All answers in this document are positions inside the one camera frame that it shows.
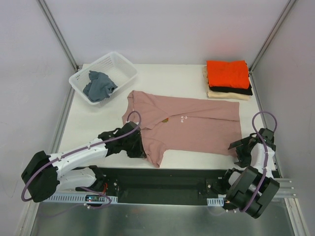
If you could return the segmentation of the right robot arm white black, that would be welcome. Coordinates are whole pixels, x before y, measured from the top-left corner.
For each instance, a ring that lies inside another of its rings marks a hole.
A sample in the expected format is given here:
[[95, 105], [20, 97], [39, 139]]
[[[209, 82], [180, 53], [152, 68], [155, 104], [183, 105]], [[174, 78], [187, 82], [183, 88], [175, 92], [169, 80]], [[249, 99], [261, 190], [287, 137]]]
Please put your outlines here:
[[221, 182], [226, 195], [223, 209], [238, 209], [257, 219], [280, 188], [270, 167], [276, 151], [274, 131], [261, 128], [258, 134], [231, 143], [229, 149], [236, 151], [235, 164], [244, 170], [233, 168], [225, 173]]

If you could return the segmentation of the pink t shirt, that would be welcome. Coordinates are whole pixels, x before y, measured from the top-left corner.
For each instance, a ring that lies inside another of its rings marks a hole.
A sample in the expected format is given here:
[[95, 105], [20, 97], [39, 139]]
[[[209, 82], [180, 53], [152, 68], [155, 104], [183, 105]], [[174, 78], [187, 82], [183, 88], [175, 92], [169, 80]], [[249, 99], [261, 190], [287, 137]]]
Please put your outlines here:
[[148, 94], [133, 90], [123, 122], [140, 122], [148, 162], [160, 167], [167, 150], [183, 150], [236, 157], [230, 149], [241, 139], [238, 102]]

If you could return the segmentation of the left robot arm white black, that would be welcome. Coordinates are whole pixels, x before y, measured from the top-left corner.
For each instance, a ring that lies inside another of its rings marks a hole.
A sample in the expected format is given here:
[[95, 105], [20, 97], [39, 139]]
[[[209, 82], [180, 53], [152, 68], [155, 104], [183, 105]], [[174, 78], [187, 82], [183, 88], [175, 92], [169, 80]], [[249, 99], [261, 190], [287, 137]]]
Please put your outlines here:
[[129, 158], [146, 158], [139, 122], [128, 121], [121, 128], [105, 131], [88, 144], [70, 151], [46, 154], [37, 152], [21, 174], [24, 202], [42, 202], [55, 192], [67, 189], [105, 193], [108, 180], [93, 160], [125, 151]]

